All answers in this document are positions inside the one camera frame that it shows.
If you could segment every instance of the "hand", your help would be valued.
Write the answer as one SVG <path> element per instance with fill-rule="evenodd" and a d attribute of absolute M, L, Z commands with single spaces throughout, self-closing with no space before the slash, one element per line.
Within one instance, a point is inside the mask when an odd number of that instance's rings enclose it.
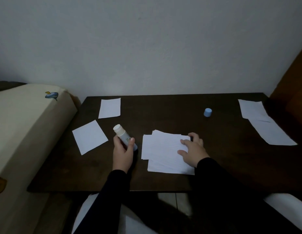
<path fill-rule="evenodd" d="M 193 142 L 188 139 L 180 140 L 182 144 L 188 147 L 188 152 L 178 150 L 177 153 L 183 157 L 185 163 L 196 168 L 200 160 L 209 156 L 203 147 L 203 140 L 200 139 L 198 134 L 192 132 L 189 133 L 188 136 L 193 136 Z"/>
<path fill-rule="evenodd" d="M 112 170 L 123 170 L 128 172 L 133 163 L 133 146 L 135 139 L 130 138 L 127 150 L 124 149 L 121 140 L 117 135 L 114 136 L 114 150 L 113 150 L 113 167 Z"/>

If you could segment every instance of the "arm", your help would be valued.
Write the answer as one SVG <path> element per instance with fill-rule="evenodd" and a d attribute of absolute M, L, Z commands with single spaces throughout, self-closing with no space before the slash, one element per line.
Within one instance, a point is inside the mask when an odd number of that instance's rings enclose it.
<path fill-rule="evenodd" d="M 301 233 L 254 191 L 211 159 L 197 134 L 190 133 L 189 136 L 193 136 L 193 142 L 181 140 L 187 145 L 188 152 L 179 150 L 178 153 L 186 163 L 196 167 L 196 188 L 209 210 L 230 219 L 240 233 Z"/>
<path fill-rule="evenodd" d="M 131 138 L 126 151 L 119 138 L 114 137 L 112 172 L 74 234 L 117 233 L 122 199 L 129 191 L 127 172 L 133 162 L 134 144 L 135 139 Z"/>

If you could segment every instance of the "right hand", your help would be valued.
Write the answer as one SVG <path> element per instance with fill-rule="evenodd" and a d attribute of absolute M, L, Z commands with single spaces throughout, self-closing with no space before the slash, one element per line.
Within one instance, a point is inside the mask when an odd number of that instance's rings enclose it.
<path fill-rule="evenodd" d="M 203 140 L 196 133 L 189 133 L 188 136 L 193 136 L 193 142 L 188 139 L 181 139 L 180 142 L 188 147 L 188 152 L 178 150 L 177 153 L 183 157 L 183 160 L 188 165 L 196 168 L 199 161 L 209 157 L 203 147 Z"/>

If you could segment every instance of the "glue stick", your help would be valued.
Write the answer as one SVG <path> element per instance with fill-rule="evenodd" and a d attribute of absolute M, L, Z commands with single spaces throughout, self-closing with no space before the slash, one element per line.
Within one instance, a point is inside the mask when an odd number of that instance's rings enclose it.
<path fill-rule="evenodd" d="M 113 127 L 113 130 L 115 131 L 115 133 L 117 134 L 117 136 L 120 138 L 120 140 L 128 147 L 130 136 L 124 130 L 124 128 L 120 124 L 117 124 L 116 126 Z M 137 145 L 134 144 L 133 150 L 136 151 L 137 148 L 138 148 Z"/>

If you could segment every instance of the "bed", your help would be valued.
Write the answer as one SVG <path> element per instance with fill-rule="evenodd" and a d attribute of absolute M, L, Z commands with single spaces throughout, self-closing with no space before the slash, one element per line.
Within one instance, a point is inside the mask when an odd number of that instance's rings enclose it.
<path fill-rule="evenodd" d="M 77 109 L 67 90 L 28 84 L 0 91 L 0 234 L 33 232 L 48 194 L 31 194 L 35 176 Z"/>

